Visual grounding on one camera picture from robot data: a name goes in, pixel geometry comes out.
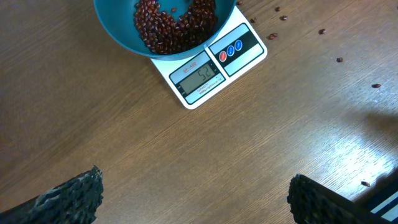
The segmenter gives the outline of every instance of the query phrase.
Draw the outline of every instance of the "button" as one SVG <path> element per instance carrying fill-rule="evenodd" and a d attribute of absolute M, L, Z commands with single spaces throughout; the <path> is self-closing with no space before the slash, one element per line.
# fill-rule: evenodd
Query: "button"
<path fill-rule="evenodd" d="M 230 45 L 230 46 L 226 49 L 226 53 L 228 54 L 228 56 L 234 55 L 234 53 L 235 53 L 234 46 Z"/>
<path fill-rule="evenodd" d="M 237 40 L 236 42 L 235 42 L 235 50 L 237 50 L 237 51 L 240 51 L 240 50 L 242 50 L 242 40 Z"/>
<path fill-rule="evenodd" d="M 225 62 L 226 52 L 224 50 L 220 53 L 219 60 L 220 60 L 220 62 Z"/>

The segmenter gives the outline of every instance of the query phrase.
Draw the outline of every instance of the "pile of beans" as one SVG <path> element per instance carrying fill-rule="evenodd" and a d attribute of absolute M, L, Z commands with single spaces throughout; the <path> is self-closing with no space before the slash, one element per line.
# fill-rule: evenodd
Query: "pile of beans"
<path fill-rule="evenodd" d="M 153 53 L 167 55 L 192 49 L 212 35 L 218 21 L 215 0 L 194 0 L 178 21 L 159 8 L 157 0 L 140 0 L 134 13 L 139 37 Z"/>

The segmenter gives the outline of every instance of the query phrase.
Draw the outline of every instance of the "digital kitchen scale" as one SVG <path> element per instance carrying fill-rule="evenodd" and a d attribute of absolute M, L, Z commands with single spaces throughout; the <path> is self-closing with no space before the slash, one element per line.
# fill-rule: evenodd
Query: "digital kitchen scale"
<path fill-rule="evenodd" d="M 217 38 L 199 54 L 176 61 L 151 59 L 188 109 L 195 109 L 267 56 L 267 47 L 235 6 Z"/>

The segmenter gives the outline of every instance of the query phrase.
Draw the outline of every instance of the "bowl rim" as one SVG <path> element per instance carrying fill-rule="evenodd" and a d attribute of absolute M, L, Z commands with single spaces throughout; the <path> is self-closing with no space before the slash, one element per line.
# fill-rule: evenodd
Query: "bowl rim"
<path fill-rule="evenodd" d="M 112 39 L 115 40 L 118 44 L 120 44 L 120 45 L 121 45 L 122 47 L 124 47 L 125 49 L 128 49 L 128 50 L 130 50 L 130 51 L 132 51 L 132 52 L 134 52 L 134 53 L 136 53 L 136 54 L 143 55 L 143 56 L 146 56 L 146 57 L 149 57 L 149 58 L 166 58 L 166 57 L 169 58 L 169 57 L 181 57 L 182 55 L 188 54 L 189 52 L 197 51 L 197 50 L 199 50 L 200 48 L 202 48 L 204 45 L 206 45 L 206 43 L 207 43 L 209 40 L 212 40 L 212 39 L 214 40 L 214 38 L 215 38 L 215 37 L 218 35 L 218 33 L 224 28 L 225 24 L 228 22 L 229 18 L 231 17 L 232 12 L 234 11 L 234 9 L 235 9 L 235 7 L 236 7 L 236 1 L 237 1 L 237 0 L 232 0 L 232 1 L 233 1 L 232 9 L 230 10 L 230 12 L 229 12 L 229 14 L 228 14 L 226 20 L 225 20 L 224 23 L 221 25 L 221 27 L 220 27 L 211 37 L 209 37 L 209 39 L 207 39 L 206 41 L 204 41 L 204 42 L 201 43 L 200 45 L 198 45 L 198 46 L 196 46 L 196 47 L 194 47 L 194 48 L 192 48 L 192 49 L 190 49 L 190 50 L 186 50 L 186 51 L 184 51 L 184 52 L 180 52 L 180 53 L 177 53 L 177 54 L 170 54 L 170 55 L 147 54 L 147 53 L 139 52 L 139 51 L 137 51 L 137 50 L 134 50 L 134 49 L 132 49 L 132 48 L 130 48 L 130 47 L 124 45 L 124 44 L 123 44 L 122 42 L 120 42 L 117 38 L 115 38 L 115 36 L 114 36 L 113 34 L 111 34 L 110 31 L 108 30 L 108 28 L 104 25 L 104 23 L 103 23 L 103 21 L 102 21 L 102 18 L 100 17 L 100 14 L 99 14 L 99 12 L 98 12 L 97 3 L 96 3 L 97 1 L 99 1 L 99 0 L 94 0 L 94 8 L 95 8 L 95 13 L 97 14 L 98 20 L 99 20 L 99 22 L 101 23 L 102 27 L 105 29 L 105 31 L 108 33 L 108 35 L 110 35 L 110 36 L 112 37 Z"/>

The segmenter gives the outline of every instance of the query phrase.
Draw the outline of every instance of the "wooden table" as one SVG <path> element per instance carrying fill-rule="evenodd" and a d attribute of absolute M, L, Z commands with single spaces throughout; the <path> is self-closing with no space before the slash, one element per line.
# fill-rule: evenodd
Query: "wooden table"
<path fill-rule="evenodd" d="M 293 223 L 296 173 L 353 200 L 391 172 L 397 1 L 239 8 L 269 54 L 190 111 L 104 31 L 92 1 L 1 1 L 0 211 L 96 164 L 95 223 Z"/>

